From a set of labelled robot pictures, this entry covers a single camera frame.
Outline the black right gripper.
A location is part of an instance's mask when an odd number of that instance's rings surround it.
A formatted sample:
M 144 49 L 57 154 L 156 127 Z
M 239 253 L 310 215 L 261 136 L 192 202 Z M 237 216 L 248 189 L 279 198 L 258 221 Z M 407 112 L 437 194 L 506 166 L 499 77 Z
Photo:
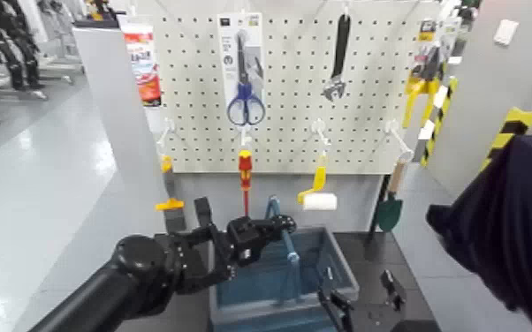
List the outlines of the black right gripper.
M 390 270 L 385 269 L 380 275 L 380 281 L 387 293 L 386 303 L 394 311 L 401 311 L 406 303 L 406 292 L 399 280 Z M 317 297 L 337 331 L 353 332 L 351 312 L 354 307 L 352 302 L 334 287 L 334 276 L 330 268 L 325 268 L 321 274 Z M 440 328 L 432 320 L 405 320 L 397 323 L 391 332 L 440 332 Z

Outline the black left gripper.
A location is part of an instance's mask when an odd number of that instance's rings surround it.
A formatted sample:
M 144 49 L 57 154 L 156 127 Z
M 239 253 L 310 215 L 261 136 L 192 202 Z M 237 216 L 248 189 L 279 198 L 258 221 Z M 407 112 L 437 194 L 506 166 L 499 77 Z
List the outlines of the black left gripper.
M 225 233 L 211 226 L 212 210 L 207 197 L 194 200 L 194 209 L 200 228 L 187 233 L 173 233 L 175 248 L 179 253 L 180 274 L 175 291 L 178 295 L 189 295 L 203 291 L 213 285 L 230 281 L 236 275 L 232 260 L 234 246 Z M 280 241 L 283 232 L 292 234 L 297 224 L 289 215 L 274 215 L 258 221 L 258 229 L 269 242 Z M 212 245 L 214 262 L 210 268 L 203 260 L 201 247 Z

